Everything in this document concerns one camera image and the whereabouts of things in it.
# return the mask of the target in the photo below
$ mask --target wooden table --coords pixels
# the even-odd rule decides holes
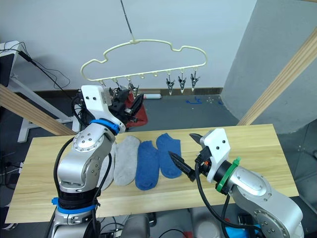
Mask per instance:
[[[201,147],[190,138],[189,133],[204,135],[211,129],[127,132],[118,135],[116,141],[121,142],[127,135],[134,135],[141,141],[152,140],[155,145],[156,138],[168,132],[171,137],[181,140],[182,157],[193,167]],[[240,156],[241,166],[264,175],[276,190],[287,196],[298,195],[271,124],[230,126],[225,127],[225,130],[231,146],[231,162]],[[60,148],[70,137],[33,138],[12,198],[7,223],[49,221],[54,210],[51,199],[57,195],[53,182],[53,165]],[[204,205],[196,183],[190,182],[187,176],[169,179],[160,173],[158,180],[156,187],[148,191],[139,190],[134,182],[128,186],[112,183],[99,197],[101,207],[97,210],[97,216],[137,214]],[[202,183],[210,204],[224,203],[225,196],[215,190],[214,183],[208,183],[205,178],[202,178]]]

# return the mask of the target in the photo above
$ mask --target gray sock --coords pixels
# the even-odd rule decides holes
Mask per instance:
[[[105,190],[112,182],[113,180],[113,170],[114,170],[114,161],[115,161],[115,147],[116,147],[116,144],[114,143],[112,145],[112,148],[111,148],[111,158],[112,158],[112,161],[111,161],[111,167],[110,167],[110,170],[109,170],[109,173],[108,173],[108,176],[102,186],[102,190]],[[101,169],[100,169],[100,175],[99,175],[99,180],[98,180],[98,187],[101,183],[101,180],[103,180],[104,178],[104,175],[106,174],[106,171],[107,171],[107,168],[108,168],[108,163],[109,163],[109,157],[108,155],[105,157],[104,161],[103,161],[103,164],[101,165]]]
[[[131,135],[128,135],[121,143],[116,145],[113,175],[116,185],[128,185],[134,180],[139,145],[139,139]]]

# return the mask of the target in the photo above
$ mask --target green ring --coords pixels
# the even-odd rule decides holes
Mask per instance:
[[[228,168],[228,170],[226,171],[226,173],[224,174],[224,176],[222,177],[221,181],[219,182],[218,186],[217,186],[217,191],[221,192],[222,187],[224,186],[224,184],[227,182],[228,178],[231,176],[231,174],[233,173],[233,170],[239,166],[241,158],[238,156],[237,159],[235,159],[232,163],[232,165]]]

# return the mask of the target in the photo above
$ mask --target red cloth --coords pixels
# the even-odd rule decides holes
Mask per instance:
[[[134,101],[134,97],[133,97],[133,94],[130,92],[127,100],[125,100],[124,102],[126,107],[130,108],[132,106],[133,101]],[[127,125],[125,126],[126,128],[133,127],[133,126],[142,126],[148,123],[147,113],[145,112],[145,107],[143,104],[140,110],[138,111],[138,113],[136,113],[135,117],[138,119],[138,121],[137,122],[129,121]]]

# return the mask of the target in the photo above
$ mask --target white hanger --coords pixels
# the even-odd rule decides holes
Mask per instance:
[[[125,9],[124,9],[124,6],[123,6],[123,2],[122,0],[121,1],[121,5],[122,5],[122,9],[123,9],[123,12],[124,12],[124,16],[125,16],[125,19],[126,19],[126,22],[128,24],[128,27],[129,27],[129,30],[130,30],[130,34],[132,36],[132,40],[129,41],[129,42],[126,42],[126,43],[122,43],[122,44],[119,44],[119,45],[116,45],[114,47],[111,47],[109,49],[107,49],[105,52],[104,52],[104,57],[105,59],[103,61],[100,61],[100,60],[97,60],[97,59],[91,59],[90,61],[84,63],[81,68],[80,68],[80,73],[81,75],[89,80],[89,81],[99,81],[99,82],[102,82],[103,80],[108,80],[108,79],[111,79],[112,81],[114,82],[117,82],[117,80],[119,78],[130,78],[131,76],[140,76],[141,78],[145,78],[145,75],[146,74],[153,74],[155,77],[157,77],[158,73],[160,72],[167,72],[167,73],[170,73],[171,71],[175,71],[175,70],[180,70],[181,72],[184,72],[184,69],[187,69],[187,68],[193,68],[195,71],[197,71],[197,68],[198,67],[201,67],[201,66],[204,66],[207,64],[207,54],[204,50],[198,48],[198,47],[194,47],[194,46],[182,46],[180,49],[175,49],[173,48],[173,45],[171,42],[168,42],[168,41],[162,41],[162,40],[155,40],[155,39],[134,39],[134,36],[132,34],[132,30],[131,30],[131,27],[130,27],[130,24],[129,24],[129,21],[128,21],[128,18],[127,18],[127,15],[125,13]],[[154,70],[154,71],[147,71],[147,72],[139,72],[139,73],[132,73],[132,74],[125,74],[125,75],[118,75],[118,76],[111,76],[111,77],[105,77],[105,78],[96,78],[96,79],[91,79],[91,78],[88,78],[85,74],[84,74],[84,68],[93,63],[93,62],[97,62],[97,63],[106,63],[109,59],[107,57],[107,54],[117,48],[120,48],[120,47],[123,47],[123,46],[127,46],[127,45],[135,45],[135,44],[138,44],[140,42],[153,42],[153,43],[163,43],[163,44],[167,44],[170,46],[170,49],[174,52],[181,52],[184,48],[188,48],[188,49],[193,49],[193,50],[196,50],[196,51],[199,51],[201,53],[204,54],[205,56],[205,62],[204,63],[201,63],[201,64],[195,64],[195,65],[190,65],[190,66],[183,66],[183,67],[177,67],[177,68],[166,68],[166,69],[160,69],[160,70]]]

